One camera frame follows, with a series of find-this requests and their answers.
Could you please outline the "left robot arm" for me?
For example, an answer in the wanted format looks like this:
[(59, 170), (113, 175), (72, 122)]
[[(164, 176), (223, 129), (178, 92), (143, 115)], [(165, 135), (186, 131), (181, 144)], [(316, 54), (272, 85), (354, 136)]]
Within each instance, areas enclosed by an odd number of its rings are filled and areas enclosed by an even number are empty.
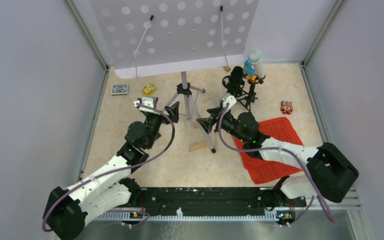
[[(163, 110), (156, 108), (158, 98), (142, 97), (134, 106), (145, 120), (134, 121), (127, 127), (125, 143), (103, 166), (68, 187), (54, 188), (48, 197), (42, 217), (42, 230), (54, 232), (61, 240), (75, 239), (97, 217), (109, 210), (140, 202), (140, 187), (129, 176), (141, 166), (160, 157), (172, 145), (175, 124), (179, 121), (177, 101)], [(166, 147), (154, 157), (146, 150), (153, 147), (162, 124), (171, 126)]]

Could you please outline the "white music stand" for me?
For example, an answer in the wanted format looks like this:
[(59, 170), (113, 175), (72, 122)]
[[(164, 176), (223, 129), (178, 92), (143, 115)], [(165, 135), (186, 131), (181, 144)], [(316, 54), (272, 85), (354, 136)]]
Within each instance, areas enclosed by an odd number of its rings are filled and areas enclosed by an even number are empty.
[(93, 0), (118, 77), (133, 79), (240, 63), (256, 0)]

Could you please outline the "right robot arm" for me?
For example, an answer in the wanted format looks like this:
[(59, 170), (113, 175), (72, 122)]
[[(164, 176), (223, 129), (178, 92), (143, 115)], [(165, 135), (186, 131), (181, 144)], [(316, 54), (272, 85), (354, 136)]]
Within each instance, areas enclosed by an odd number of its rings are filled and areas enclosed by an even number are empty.
[(226, 107), (207, 110), (207, 118), (197, 118), (206, 132), (225, 131), (242, 141), (237, 151), (266, 162), (277, 162), (303, 171), (303, 175), (286, 176), (279, 189), (273, 192), (273, 200), (279, 206), (287, 206), (298, 197), (315, 196), (325, 203), (341, 203), (360, 176), (357, 168), (330, 142), (320, 146), (304, 146), (281, 141), (264, 134), (251, 112), (234, 117)]

